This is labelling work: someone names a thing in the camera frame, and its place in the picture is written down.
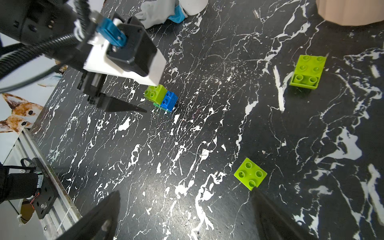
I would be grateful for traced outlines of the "lime lego brick 2x2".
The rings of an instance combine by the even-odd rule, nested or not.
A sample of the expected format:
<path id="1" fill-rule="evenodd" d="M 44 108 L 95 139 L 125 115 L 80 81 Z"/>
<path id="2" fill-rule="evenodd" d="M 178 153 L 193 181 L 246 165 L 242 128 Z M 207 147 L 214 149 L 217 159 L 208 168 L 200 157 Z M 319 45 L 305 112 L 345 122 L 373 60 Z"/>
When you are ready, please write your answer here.
<path id="1" fill-rule="evenodd" d="M 267 172 L 249 158 L 246 158 L 234 173 L 234 176 L 250 191 L 258 188 L 267 175 Z"/>

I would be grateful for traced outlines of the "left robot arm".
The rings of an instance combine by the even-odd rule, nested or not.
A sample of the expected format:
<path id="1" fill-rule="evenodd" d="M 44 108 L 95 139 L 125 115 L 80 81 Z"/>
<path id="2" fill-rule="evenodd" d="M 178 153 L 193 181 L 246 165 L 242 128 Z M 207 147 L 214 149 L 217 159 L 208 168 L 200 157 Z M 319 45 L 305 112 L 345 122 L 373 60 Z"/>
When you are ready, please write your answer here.
<path id="1" fill-rule="evenodd" d="M 144 25 L 136 17 L 117 13 L 105 17 L 88 1 L 1 1 L 1 33 L 16 40 L 1 47 L 1 77 L 46 55 L 59 64 L 18 84 L 1 89 L 8 93 L 33 84 L 62 66 L 82 73 L 78 89 L 89 104 L 107 113 L 144 109 L 102 92 L 108 76 L 132 79 L 156 89 L 166 60 Z"/>

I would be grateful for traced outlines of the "dark green lego brick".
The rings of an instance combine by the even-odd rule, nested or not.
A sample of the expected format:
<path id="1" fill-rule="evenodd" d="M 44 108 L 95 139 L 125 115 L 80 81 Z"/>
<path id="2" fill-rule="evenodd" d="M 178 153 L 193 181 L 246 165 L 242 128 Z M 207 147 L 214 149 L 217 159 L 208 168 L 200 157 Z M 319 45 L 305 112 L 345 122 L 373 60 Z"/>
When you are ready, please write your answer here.
<path id="1" fill-rule="evenodd" d="M 161 110 L 167 112 L 167 113 L 171 113 L 171 111 L 169 111 L 169 110 L 166 109 L 166 108 L 161 107 L 160 105 L 158 105 L 158 104 L 156 104 L 156 103 L 153 103 L 153 105 L 154 105 L 155 107 L 157 107 L 157 108 L 159 108 L 159 109 L 161 109 Z"/>

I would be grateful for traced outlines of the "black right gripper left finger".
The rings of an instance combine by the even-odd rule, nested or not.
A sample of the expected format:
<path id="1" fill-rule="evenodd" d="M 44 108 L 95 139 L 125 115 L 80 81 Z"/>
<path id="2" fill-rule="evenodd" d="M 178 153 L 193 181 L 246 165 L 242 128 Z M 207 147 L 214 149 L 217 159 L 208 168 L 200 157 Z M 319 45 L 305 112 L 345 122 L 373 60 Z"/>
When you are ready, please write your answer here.
<path id="1" fill-rule="evenodd" d="M 119 191 L 110 193 L 84 215 L 59 240 L 113 240 L 121 207 Z"/>

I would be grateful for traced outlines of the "lime lego brick 2x3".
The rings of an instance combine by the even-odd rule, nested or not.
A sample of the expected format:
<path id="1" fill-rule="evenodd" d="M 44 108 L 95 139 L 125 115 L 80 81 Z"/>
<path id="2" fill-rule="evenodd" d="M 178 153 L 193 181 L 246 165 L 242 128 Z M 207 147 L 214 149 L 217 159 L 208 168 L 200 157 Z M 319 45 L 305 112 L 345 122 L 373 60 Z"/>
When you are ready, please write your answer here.
<path id="1" fill-rule="evenodd" d="M 315 90 L 318 88 L 327 57 L 300 55 L 290 86 Z"/>

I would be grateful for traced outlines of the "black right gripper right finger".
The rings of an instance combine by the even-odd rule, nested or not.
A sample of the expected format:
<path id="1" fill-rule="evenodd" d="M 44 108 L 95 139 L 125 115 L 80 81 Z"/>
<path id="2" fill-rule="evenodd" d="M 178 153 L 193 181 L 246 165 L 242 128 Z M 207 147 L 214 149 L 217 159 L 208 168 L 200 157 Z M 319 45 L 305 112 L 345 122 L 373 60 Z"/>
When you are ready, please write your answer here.
<path id="1" fill-rule="evenodd" d="M 305 240 L 306 232 L 258 188 L 251 191 L 258 237 L 261 240 Z"/>

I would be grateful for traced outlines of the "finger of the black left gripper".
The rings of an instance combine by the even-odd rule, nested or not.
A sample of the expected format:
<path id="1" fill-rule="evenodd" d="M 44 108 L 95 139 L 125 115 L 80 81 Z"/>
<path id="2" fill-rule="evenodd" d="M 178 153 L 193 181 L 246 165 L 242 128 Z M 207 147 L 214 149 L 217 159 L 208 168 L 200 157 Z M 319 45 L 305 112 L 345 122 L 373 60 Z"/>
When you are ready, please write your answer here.
<path id="1" fill-rule="evenodd" d="M 117 113 L 117 112 L 138 112 L 146 113 L 147 110 L 140 108 L 131 103 L 119 100 L 114 97 L 107 96 L 103 93 L 100 93 L 96 97 L 96 107 L 103 110 L 106 113 Z"/>

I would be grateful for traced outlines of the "blue lego brick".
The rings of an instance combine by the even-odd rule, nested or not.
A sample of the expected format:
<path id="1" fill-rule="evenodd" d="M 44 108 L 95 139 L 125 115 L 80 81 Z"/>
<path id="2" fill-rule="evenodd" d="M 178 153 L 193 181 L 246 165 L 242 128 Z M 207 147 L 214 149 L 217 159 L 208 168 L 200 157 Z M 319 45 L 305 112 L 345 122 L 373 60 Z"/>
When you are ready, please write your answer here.
<path id="1" fill-rule="evenodd" d="M 167 91 L 163 101 L 161 102 L 161 109 L 165 110 L 166 112 L 172 112 L 176 103 L 178 101 L 178 96 L 170 91 Z"/>

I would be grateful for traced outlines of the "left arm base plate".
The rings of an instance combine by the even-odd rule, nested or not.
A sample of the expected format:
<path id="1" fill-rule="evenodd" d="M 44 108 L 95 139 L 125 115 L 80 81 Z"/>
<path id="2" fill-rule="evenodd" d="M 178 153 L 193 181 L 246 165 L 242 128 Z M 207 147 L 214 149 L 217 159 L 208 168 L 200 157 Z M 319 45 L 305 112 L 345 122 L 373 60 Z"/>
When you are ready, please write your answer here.
<path id="1" fill-rule="evenodd" d="M 28 168 L 28 173 L 38 176 L 37 192 L 30 200 L 30 204 L 35 209 L 39 220 L 42 220 L 54 206 L 58 191 L 39 158 L 23 158 L 21 164 Z"/>

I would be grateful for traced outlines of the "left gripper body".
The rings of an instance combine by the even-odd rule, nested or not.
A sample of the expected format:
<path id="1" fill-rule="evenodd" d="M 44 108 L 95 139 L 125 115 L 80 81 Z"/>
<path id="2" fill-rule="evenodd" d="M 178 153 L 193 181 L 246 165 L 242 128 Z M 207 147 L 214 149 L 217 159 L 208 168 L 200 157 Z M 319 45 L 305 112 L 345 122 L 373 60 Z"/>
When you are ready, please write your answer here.
<path id="1" fill-rule="evenodd" d="M 160 85 L 165 57 L 135 16 L 123 21 L 117 14 L 106 18 L 91 12 L 90 21 L 96 30 L 88 40 L 92 48 L 84 70 L 132 79 L 145 86 Z"/>

